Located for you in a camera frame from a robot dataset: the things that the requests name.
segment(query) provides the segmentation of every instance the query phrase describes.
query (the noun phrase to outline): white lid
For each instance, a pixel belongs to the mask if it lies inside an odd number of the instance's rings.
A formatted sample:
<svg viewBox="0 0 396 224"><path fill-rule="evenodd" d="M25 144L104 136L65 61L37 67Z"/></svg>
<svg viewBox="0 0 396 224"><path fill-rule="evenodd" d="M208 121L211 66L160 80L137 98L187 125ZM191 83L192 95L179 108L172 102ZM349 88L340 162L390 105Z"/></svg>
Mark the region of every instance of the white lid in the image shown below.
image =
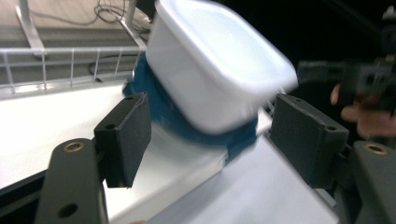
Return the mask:
<svg viewBox="0 0 396 224"><path fill-rule="evenodd" d="M210 1L159 0L157 12L212 79L252 97L297 84L294 67L227 7Z"/></svg>

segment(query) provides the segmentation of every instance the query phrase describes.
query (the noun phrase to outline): human hand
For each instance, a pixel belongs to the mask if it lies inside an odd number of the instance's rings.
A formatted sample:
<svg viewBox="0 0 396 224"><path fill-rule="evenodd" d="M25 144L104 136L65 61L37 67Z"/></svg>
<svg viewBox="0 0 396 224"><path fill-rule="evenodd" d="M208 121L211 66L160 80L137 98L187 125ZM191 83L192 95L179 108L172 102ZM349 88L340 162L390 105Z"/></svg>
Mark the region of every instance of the human hand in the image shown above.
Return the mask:
<svg viewBox="0 0 396 224"><path fill-rule="evenodd" d="M334 87L331 95L332 105L338 102L340 84ZM347 105L341 112L341 118L357 123L357 132L363 138L370 136L395 137L396 116L392 117L389 111L375 110L379 95L357 95L353 105Z"/></svg>

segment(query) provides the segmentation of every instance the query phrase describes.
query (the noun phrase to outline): white container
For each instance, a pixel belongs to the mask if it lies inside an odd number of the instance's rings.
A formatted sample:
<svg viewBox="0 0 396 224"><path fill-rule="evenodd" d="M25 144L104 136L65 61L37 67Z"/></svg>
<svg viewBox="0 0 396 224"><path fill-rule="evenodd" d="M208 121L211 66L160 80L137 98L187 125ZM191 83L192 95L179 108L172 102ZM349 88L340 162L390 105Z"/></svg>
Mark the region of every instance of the white container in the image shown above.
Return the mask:
<svg viewBox="0 0 396 224"><path fill-rule="evenodd" d="M289 60L246 21L210 1L157 0L148 64L198 130L225 133L297 86Z"/></svg>

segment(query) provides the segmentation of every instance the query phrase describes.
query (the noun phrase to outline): wire rack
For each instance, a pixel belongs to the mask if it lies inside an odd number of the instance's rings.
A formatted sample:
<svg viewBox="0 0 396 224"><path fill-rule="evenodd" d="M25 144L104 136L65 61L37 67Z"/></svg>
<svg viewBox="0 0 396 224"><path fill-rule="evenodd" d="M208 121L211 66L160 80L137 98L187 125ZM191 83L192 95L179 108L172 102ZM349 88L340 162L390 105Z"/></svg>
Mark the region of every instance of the wire rack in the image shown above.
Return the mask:
<svg viewBox="0 0 396 224"><path fill-rule="evenodd" d="M125 80L139 47L0 49L0 99Z"/></svg>

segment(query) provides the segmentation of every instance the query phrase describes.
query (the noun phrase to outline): metal leg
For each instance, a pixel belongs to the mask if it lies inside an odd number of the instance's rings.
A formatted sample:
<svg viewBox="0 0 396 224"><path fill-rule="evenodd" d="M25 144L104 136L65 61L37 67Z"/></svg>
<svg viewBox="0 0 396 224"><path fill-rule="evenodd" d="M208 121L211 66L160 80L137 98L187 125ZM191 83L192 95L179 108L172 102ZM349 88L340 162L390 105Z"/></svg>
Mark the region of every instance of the metal leg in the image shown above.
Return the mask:
<svg viewBox="0 0 396 224"><path fill-rule="evenodd" d="M25 32L27 41L32 49L37 49L34 53L35 56L41 57L42 50L44 49L43 42L38 35L37 29L30 18L28 0L20 0L20 5L15 6L17 9L17 16L20 20L21 27Z"/></svg>
<svg viewBox="0 0 396 224"><path fill-rule="evenodd" d="M128 33L128 35L131 36L131 38L134 40L136 45L142 50L146 50L146 44L140 38L139 33L133 28L132 23L134 20L134 10L136 9L136 1L137 0L130 0L129 5L128 5L128 11L127 14L125 15L124 18L121 18L120 24L122 27L125 29L125 31Z"/></svg>

